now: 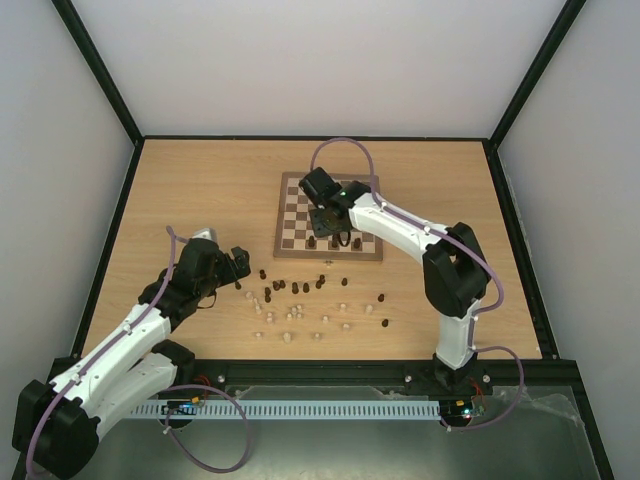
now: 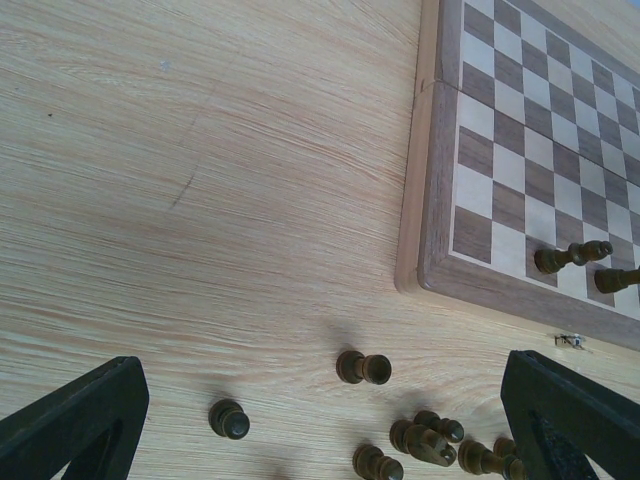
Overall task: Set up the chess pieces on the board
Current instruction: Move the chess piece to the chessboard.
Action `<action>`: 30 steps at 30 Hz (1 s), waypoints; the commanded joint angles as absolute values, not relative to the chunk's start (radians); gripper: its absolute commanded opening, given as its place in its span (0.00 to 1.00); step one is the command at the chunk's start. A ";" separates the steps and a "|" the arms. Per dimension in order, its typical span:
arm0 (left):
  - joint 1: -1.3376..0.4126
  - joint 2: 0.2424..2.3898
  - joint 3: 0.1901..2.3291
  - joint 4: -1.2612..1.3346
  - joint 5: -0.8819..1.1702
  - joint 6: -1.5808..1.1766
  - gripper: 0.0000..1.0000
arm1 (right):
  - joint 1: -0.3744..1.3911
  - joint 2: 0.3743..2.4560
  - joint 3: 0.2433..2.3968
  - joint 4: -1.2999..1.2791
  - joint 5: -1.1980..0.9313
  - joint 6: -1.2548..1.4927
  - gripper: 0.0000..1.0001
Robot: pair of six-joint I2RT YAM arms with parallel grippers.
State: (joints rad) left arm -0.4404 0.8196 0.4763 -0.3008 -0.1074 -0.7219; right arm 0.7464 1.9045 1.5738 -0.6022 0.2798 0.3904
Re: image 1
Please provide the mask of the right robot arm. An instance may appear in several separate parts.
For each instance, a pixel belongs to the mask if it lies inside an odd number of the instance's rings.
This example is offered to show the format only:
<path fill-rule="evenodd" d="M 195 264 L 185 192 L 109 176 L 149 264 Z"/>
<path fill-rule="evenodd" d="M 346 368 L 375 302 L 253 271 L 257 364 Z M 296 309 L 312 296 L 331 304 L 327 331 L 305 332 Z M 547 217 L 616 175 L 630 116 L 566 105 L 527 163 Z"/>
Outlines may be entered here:
<path fill-rule="evenodd" d="M 323 168 L 307 173 L 299 187 L 313 204 L 309 212 L 318 238 L 356 229 L 400 249 L 422 267 L 425 295 L 439 313 L 434 377 L 445 390 L 471 379 L 477 358 L 474 334 L 490 274 L 473 230 L 464 223 L 434 224 L 389 203 L 375 185 L 343 186 Z"/>

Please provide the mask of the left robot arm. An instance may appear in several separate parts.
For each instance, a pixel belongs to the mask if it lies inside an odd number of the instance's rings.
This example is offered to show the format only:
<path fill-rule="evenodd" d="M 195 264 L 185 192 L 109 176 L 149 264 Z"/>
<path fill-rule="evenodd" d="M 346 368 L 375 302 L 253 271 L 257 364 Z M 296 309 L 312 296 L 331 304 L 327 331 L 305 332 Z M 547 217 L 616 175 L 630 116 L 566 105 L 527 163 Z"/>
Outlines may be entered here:
<path fill-rule="evenodd" d="M 33 380 L 20 392 L 12 445 L 24 454 L 27 475 L 74 477 L 138 405 L 187 389 L 195 356 L 170 335 L 203 299 L 250 272 L 248 251 L 223 252 L 209 229 L 172 247 L 167 267 L 106 338 L 50 381 Z"/>

